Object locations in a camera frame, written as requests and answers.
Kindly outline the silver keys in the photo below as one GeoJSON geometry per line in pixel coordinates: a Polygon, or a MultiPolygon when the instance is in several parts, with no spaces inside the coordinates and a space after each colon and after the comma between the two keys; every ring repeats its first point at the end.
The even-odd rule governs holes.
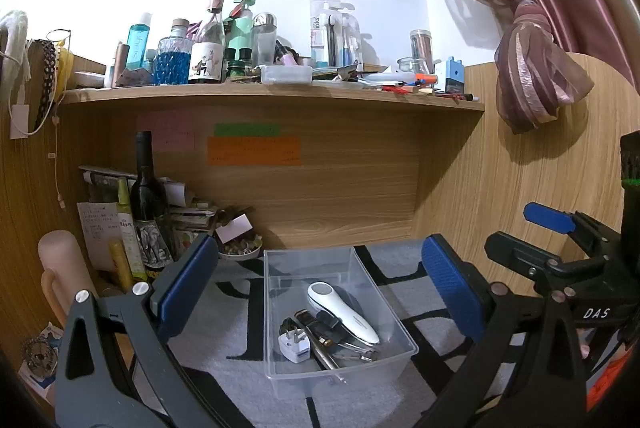
{"type": "Polygon", "coordinates": [[[372,363],[378,359],[378,352],[368,347],[360,347],[350,342],[332,344],[332,356],[342,361],[372,363]]]}

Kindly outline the white UK power plug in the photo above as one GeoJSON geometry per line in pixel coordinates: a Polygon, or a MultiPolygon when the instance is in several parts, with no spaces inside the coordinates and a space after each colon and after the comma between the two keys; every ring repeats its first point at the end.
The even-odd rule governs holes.
{"type": "Polygon", "coordinates": [[[300,364],[311,357],[311,344],[306,332],[299,328],[293,333],[279,335],[280,352],[288,362],[300,364]]]}

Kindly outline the black hair trimmer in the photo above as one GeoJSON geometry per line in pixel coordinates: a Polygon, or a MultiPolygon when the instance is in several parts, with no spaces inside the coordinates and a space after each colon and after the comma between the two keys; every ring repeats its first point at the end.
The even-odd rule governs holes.
{"type": "Polygon", "coordinates": [[[295,321],[303,327],[306,332],[310,344],[311,351],[314,352],[314,357],[319,362],[320,366],[325,370],[336,372],[341,367],[337,364],[334,357],[331,356],[328,348],[322,342],[323,337],[316,329],[317,320],[306,309],[299,310],[294,314],[295,321]]]}

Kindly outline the white handheld massager device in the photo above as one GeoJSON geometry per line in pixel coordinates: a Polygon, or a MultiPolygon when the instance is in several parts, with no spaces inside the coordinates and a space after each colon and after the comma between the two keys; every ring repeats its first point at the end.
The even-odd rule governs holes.
{"type": "Polygon", "coordinates": [[[307,287],[306,295],[314,312],[322,320],[327,320],[332,327],[343,327],[350,336],[368,346],[377,346],[381,342],[380,336],[371,324],[329,283],[312,282],[307,287]]]}

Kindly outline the white cylinder candle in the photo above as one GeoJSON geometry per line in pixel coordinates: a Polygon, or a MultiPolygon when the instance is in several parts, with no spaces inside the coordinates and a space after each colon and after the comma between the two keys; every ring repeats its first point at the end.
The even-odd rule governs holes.
{"type": "Polygon", "coordinates": [[[70,306],[80,290],[98,296],[85,257],[76,237],[70,231],[55,230],[44,234],[38,242],[42,263],[41,289],[54,316],[65,326],[70,306]]]}

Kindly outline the grey black patterned mat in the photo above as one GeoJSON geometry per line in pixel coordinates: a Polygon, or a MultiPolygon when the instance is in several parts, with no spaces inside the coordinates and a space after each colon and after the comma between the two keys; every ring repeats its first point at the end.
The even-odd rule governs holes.
{"type": "Polygon", "coordinates": [[[235,427],[410,427],[472,345],[417,240],[223,261],[168,344],[235,427]],[[378,342],[321,336],[313,284],[339,294],[378,342]]]}

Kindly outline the yellow green tube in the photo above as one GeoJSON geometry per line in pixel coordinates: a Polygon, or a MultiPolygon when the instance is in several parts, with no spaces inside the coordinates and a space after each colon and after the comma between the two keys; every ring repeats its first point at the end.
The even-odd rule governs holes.
{"type": "Polygon", "coordinates": [[[120,235],[122,236],[122,244],[124,245],[130,271],[132,277],[136,281],[146,281],[148,279],[148,276],[146,275],[145,267],[142,261],[137,230],[134,226],[134,218],[132,218],[127,179],[124,177],[120,177],[117,181],[117,185],[117,218],[120,227],[120,235]]]}

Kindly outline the white paper note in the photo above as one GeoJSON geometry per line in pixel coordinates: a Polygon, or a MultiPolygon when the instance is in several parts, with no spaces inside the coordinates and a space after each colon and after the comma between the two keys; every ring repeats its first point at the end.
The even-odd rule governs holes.
{"type": "Polygon", "coordinates": [[[89,260],[97,271],[115,272],[111,240],[120,240],[120,226],[115,203],[78,203],[82,232],[89,260]]]}

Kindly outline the dark wine bottle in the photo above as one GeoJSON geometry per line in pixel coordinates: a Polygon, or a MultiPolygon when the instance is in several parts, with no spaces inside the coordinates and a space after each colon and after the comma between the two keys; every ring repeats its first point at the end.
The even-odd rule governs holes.
{"type": "Polygon", "coordinates": [[[175,247],[165,187],[154,171],[152,133],[136,134],[137,179],[130,190],[130,206],[141,246],[142,261],[157,278],[175,261],[175,247]]]}

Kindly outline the white bowl of coins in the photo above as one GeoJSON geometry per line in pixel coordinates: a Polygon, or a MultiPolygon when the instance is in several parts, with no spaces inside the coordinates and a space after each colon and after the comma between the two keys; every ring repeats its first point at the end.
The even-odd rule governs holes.
{"type": "Polygon", "coordinates": [[[219,255],[232,261],[256,259],[262,254],[262,237],[258,234],[242,235],[223,244],[219,255]]]}

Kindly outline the small white cardboard box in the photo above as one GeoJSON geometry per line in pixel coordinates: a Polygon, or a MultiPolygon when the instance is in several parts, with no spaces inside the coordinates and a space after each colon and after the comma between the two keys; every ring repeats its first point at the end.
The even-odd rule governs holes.
{"type": "Polygon", "coordinates": [[[231,219],[225,226],[217,226],[215,233],[221,244],[227,244],[237,237],[250,232],[251,229],[253,229],[253,225],[250,223],[250,219],[247,218],[246,214],[241,214],[239,217],[231,219]]]}

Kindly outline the clear plastic storage box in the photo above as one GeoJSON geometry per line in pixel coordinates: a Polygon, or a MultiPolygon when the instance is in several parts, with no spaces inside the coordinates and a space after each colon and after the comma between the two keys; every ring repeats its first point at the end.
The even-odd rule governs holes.
{"type": "Polygon", "coordinates": [[[268,250],[264,277],[265,375],[279,399],[393,382],[418,353],[352,248],[268,250]]]}

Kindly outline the blue black sharpener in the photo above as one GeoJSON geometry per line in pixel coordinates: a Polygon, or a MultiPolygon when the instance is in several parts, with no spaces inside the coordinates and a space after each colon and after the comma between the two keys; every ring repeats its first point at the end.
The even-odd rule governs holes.
{"type": "Polygon", "coordinates": [[[453,94],[464,93],[465,67],[461,61],[450,56],[446,61],[445,91],[453,94]]]}

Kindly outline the orange sticky note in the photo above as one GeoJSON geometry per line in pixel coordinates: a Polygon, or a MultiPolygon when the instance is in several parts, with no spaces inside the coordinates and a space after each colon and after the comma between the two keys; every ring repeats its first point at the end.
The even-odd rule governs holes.
{"type": "Polygon", "coordinates": [[[208,166],[299,166],[302,140],[297,136],[210,136],[208,166]]]}

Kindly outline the pink sticky note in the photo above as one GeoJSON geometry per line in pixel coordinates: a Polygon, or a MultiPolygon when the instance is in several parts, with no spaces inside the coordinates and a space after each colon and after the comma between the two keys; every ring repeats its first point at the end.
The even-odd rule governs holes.
{"type": "Polygon", "coordinates": [[[152,133],[154,152],[186,153],[194,150],[194,121],[190,110],[153,110],[137,118],[137,129],[152,133]]]}

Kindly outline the glass jar with sticks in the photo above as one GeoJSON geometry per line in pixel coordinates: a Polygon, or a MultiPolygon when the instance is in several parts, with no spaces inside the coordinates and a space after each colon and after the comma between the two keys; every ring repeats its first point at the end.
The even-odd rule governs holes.
{"type": "Polygon", "coordinates": [[[411,55],[414,58],[422,58],[425,61],[427,71],[434,74],[431,39],[431,33],[427,29],[413,29],[410,32],[411,55]]]}

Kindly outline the green sticky note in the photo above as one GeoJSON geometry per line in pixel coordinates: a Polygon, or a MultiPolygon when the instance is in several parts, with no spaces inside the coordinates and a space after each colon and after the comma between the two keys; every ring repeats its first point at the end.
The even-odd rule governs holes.
{"type": "Polygon", "coordinates": [[[221,138],[274,138],[281,135],[281,127],[260,122],[218,122],[214,136],[221,138]]]}

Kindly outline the wooden shelf board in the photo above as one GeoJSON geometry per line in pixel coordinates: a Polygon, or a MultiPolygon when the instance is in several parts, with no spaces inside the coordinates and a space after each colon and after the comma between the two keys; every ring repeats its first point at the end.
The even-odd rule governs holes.
{"type": "Polygon", "coordinates": [[[477,101],[461,101],[444,96],[424,96],[420,93],[323,87],[318,84],[177,84],[176,86],[145,86],[115,89],[74,89],[65,93],[67,105],[89,103],[152,102],[152,103],[329,103],[389,106],[409,110],[469,110],[484,112],[485,105],[477,101]]]}

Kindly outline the toothbrush package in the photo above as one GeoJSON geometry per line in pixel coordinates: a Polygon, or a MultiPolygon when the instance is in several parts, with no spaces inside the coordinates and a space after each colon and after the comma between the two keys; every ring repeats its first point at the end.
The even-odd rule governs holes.
{"type": "Polygon", "coordinates": [[[315,68],[356,66],[363,71],[362,38],[355,6],[341,0],[311,0],[310,50],[315,68]]]}

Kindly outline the blue liquid glass bottle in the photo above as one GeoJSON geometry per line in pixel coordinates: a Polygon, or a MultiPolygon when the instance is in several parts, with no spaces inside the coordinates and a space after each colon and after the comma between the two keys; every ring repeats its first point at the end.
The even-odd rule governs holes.
{"type": "Polygon", "coordinates": [[[154,58],[153,84],[187,84],[193,41],[188,37],[189,21],[176,18],[170,34],[158,43],[154,58]]]}

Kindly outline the clear bottle with label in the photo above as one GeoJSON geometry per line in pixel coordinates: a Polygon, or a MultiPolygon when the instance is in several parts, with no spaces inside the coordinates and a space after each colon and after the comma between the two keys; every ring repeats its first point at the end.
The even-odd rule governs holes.
{"type": "Polygon", "coordinates": [[[216,84],[222,81],[226,35],[221,17],[224,0],[209,0],[204,18],[192,41],[189,67],[190,84],[216,84]]]}

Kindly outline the tall blue spray bottle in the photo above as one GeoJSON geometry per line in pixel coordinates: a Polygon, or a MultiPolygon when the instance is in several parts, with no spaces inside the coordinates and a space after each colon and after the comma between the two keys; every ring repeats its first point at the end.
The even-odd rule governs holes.
{"type": "Polygon", "coordinates": [[[129,47],[126,69],[136,70],[141,68],[144,61],[146,44],[148,43],[152,15],[143,13],[134,24],[129,27],[127,44],[129,47]]]}

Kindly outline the mint green pump bottle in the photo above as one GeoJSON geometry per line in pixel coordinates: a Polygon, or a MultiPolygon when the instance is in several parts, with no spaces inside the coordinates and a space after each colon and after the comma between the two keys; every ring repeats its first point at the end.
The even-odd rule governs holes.
{"type": "Polygon", "coordinates": [[[231,10],[228,47],[235,52],[234,58],[241,58],[243,49],[252,50],[253,12],[250,10],[255,0],[235,0],[235,7],[231,10]]]}

